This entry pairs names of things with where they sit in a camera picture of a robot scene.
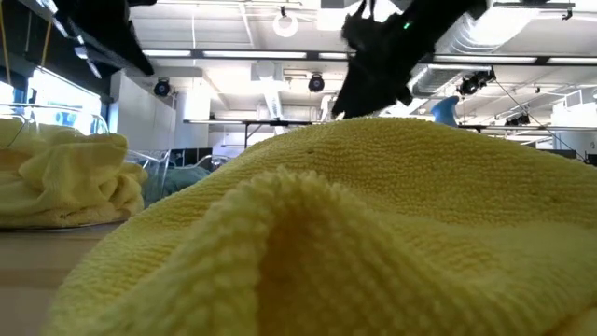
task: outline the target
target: table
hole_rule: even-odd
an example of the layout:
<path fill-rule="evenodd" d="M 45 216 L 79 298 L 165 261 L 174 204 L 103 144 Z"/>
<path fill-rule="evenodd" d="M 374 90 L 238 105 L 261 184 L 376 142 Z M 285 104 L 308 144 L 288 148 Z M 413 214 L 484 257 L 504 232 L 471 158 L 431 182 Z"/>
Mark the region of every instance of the table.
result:
<path fill-rule="evenodd" d="M 39 335 L 64 277 L 118 225 L 0 231 L 0 334 Z"/>

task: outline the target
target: spotlight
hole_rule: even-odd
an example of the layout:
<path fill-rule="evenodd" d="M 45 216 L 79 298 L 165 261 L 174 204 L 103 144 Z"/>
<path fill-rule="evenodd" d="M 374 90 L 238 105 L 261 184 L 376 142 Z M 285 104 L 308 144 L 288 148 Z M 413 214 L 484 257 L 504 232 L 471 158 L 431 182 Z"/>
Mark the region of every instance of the spotlight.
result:
<path fill-rule="evenodd" d="M 153 92 L 159 97 L 167 97 L 171 90 L 169 78 L 158 79 L 158 84 L 153 88 Z"/>
<path fill-rule="evenodd" d="M 508 118 L 504 126 L 524 126 L 531 123 L 531 118 L 528 114 L 520 114 L 515 117 Z"/>
<path fill-rule="evenodd" d="M 458 87 L 457 91 L 463 96 L 472 95 L 477 91 L 485 88 L 487 83 L 495 80 L 495 72 L 490 71 L 478 71 L 471 77 L 463 78 L 463 82 Z"/>
<path fill-rule="evenodd" d="M 311 76 L 311 80 L 309 80 L 309 91 L 311 92 L 321 92 L 324 90 L 326 83 L 324 79 L 321 77 L 321 74 L 313 74 Z"/>

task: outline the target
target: wire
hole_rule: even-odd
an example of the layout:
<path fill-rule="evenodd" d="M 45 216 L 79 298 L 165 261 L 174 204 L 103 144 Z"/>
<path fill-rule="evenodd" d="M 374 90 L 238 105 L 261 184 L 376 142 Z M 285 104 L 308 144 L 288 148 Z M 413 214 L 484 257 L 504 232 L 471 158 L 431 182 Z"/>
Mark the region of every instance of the wire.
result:
<path fill-rule="evenodd" d="M 46 67 L 46 56 L 48 56 L 49 35 L 52 32 L 52 20 L 48 21 L 48 29 L 46 30 L 46 40 L 44 41 L 44 50 L 41 54 L 41 67 Z"/>
<path fill-rule="evenodd" d="M 514 97 L 512 97 L 512 95 L 510 94 L 510 92 L 508 92 L 506 89 L 504 89 L 504 87 L 502 86 L 502 84 L 500 84 L 500 82 L 498 82 L 497 80 L 495 81 L 495 84 L 497 84 L 506 94 L 508 97 L 510 97 L 510 99 L 516 103 L 516 105 L 521 109 L 524 110 L 524 107 L 522 107 L 522 105 L 516 100 L 514 99 Z M 549 133 L 549 135 L 553 136 L 556 140 L 558 140 L 560 143 L 562 143 L 564 146 L 568 147 L 568 149 L 573 150 L 578 157 L 580 157 L 581 160 L 586 161 L 587 158 L 583 157 L 582 155 L 580 155 L 580 153 L 578 153 L 578 151 L 576 151 L 576 149 L 568 146 L 568 144 L 566 144 L 565 142 L 562 141 L 562 139 L 556 135 L 556 133 L 548 130 L 546 128 L 546 126 L 544 126 L 541 122 L 539 122 L 539 120 L 537 120 L 535 117 L 533 117 L 533 115 L 531 115 L 530 113 L 527 113 L 527 116 L 529 116 L 530 119 L 532 119 L 534 122 L 538 123 L 540 127 L 545 128 L 545 131 L 547 131 Z"/>
<path fill-rule="evenodd" d="M 10 78 L 10 63 L 8 62 L 8 46 L 7 46 L 7 33 L 4 29 L 4 12 L 2 10 L 2 1 L 0 1 L 0 30 L 2 30 L 2 51 L 4 52 L 4 63 L 7 69 L 7 82 L 8 85 L 12 86 L 12 79 Z"/>

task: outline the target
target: teal cloth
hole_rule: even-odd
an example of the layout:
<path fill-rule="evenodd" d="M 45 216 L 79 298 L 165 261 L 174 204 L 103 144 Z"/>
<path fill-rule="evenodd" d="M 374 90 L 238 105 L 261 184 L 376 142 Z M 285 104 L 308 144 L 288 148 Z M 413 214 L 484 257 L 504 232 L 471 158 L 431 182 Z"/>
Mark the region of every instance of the teal cloth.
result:
<path fill-rule="evenodd" d="M 161 188 L 161 175 L 152 175 L 143 185 L 143 199 L 146 207 L 166 196 L 170 196 L 184 188 L 188 188 L 203 180 L 210 172 L 201 167 L 174 169 L 168 168 L 163 188 Z"/>

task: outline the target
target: fluorescent light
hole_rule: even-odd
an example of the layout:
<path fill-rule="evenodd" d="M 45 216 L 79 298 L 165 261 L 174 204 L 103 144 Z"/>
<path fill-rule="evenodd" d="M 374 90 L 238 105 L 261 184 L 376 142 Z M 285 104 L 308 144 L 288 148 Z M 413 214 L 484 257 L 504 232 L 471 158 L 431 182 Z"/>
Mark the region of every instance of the fluorescent light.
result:
<path fill-rule="evenodd" d="M 188 57 L 190 56 L 190 50 L 143 50 L 143 53 L 149 57 Z"/>
<path fill-rule="evenodd" d="M 75 54 L 81 60 L 87 60 L 89 57 L 87 56 L 87 50 L 85 47 L 75 47 Z"/>
<path fill-rule="evenodd" d="M 536 57 L 523 56 L 470 56 L 470 55 L 438 55 L 434 62 L 460 63 L 535 63 Z"/>
<path fill-rule="evenodd" d="M 491 71 L 490 65 L 466 65 L 466 64 L 429 64 L 429 69 L 434 70 L 470 70 L 470 71 Z"/>
<path fill-rule="evenodd" d="M 346 60 L 348 55 L 346 52 L 320 52 L 319 58 L 324 60 Z"/>
<path fill-rule="evenodd" d="M 206 50 L 205 57 L 213 58 L 247 58 L 247 59 L 304 59 L 306 52 L 300 51 L 235 51 L 235 50 Z"/>
<path fill-rule="evenodd" d="M 242 120 L 186 120 L 186 122 L 208 124 L 208 125 L 216 125 L 216 124 L 237 125 L 237 124 L 243 123 Z"/>
<path fill-rule="evenodd" d="M 548 63 L 597 64 L 597 57 L 552 57 Z"/>

